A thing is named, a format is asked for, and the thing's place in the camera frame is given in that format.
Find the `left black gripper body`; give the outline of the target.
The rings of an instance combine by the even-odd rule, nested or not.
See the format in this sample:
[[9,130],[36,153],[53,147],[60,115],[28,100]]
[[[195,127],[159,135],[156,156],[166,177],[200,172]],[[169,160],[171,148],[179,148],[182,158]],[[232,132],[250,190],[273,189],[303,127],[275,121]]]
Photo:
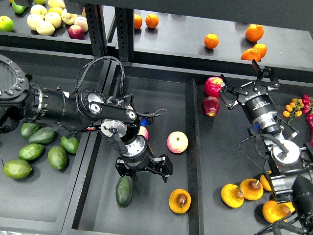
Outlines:
[[153,173],[155,164],[153,159],[156,157],[148,144],[144,144],[143,147],[122,147],[119,150],[119,155],[118,159],[122,159],[130,169],[135,169],[137,172]]

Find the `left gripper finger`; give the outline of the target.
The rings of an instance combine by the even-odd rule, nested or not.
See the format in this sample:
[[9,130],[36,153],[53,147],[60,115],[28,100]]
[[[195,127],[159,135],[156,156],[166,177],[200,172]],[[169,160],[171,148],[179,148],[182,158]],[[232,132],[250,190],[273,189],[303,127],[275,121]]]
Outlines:
[[163,154],[158,158],[154,158],[153,173],[162,177],[163,181],[167,183],[168,177],[173,174],[173,164],[170,158]]
[[121,177],[131,178],[133,181],[137,181],[137,171],[135,169],[130,169],[122,159],[117,159],[115,162],[115,168]]

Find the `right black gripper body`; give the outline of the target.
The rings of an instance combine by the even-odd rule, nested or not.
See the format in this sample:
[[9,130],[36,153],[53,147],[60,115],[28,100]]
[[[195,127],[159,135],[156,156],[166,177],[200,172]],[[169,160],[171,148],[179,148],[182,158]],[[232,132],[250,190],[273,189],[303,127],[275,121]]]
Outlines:
[[254,83],[249,82],[241,86],[244,94],[241,95],[241,107],[251,124],[261,123],[277,116],[277,109],[268,94],[265,85],[260,85],[254,91]]

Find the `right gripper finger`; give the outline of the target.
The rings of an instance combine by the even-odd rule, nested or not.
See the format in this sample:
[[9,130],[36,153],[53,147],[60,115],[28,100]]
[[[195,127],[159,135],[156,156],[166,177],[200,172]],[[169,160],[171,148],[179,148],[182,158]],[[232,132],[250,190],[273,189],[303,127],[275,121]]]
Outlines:
[[244,102],[243,97],[247,96],[247,91],[242,88],[236,88],[228,85],[226,78],[221,74],[222,79],[221,89],[219,90],[219,96],[226,105],[226,107],[231,110],[237,104],[242,105]]
[[277,90],[280,87],[279,80],[272,67],[265,66],[260,67],[255,59],[252,59],[251,63],[255,71],[257,72],[257,78],[253,87],[254,92],[259,91],[259,87],[264,78],[268,78],[270,80],[270,85],[267,87],[268,91]]

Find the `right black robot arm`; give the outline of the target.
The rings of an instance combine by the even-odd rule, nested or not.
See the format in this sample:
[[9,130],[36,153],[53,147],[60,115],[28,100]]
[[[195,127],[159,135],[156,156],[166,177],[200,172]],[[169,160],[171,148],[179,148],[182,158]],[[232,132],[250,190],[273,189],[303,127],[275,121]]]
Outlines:
[[290,125],[278,116],[278,111],[269,95],[277,90],[280,83],[274,70],[259,66],[255,60],[252,65],[257,78],[238,88],[221,84],[220,98],[228,109],[240,105],[252,125],[248,129],[255,137],[254,148],[258,155],[269,164],[271,173],[265,178],[270,185],[273,199],[279,203],[291,202],[295,211],[286,215],[258,233],[273,232],[281,234],[282,230],[298,235],[313,233],[313,148],[306,142],[299,147],[293,139],[299,131],[290,127],[292,133],[284,137],[284,127]]

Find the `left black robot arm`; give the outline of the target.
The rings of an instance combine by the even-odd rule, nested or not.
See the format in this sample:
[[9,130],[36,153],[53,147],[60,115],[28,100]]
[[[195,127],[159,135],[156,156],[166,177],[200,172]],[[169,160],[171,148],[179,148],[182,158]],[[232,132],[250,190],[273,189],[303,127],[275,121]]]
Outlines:
[[31,76],[12,60],[0,58],[0,131],[15,130],[20,122],[46,124],[72,134],[101,132],[119,157],[115,167],[121,176],[135,178],[138,172],[160,175],[164,181],[173,173],[167,155],[156,157],[140,134],[141,122],[166,113],[137,112],[133,95],[106,96],[100,91],[75,88],[68,93],[31,82]]

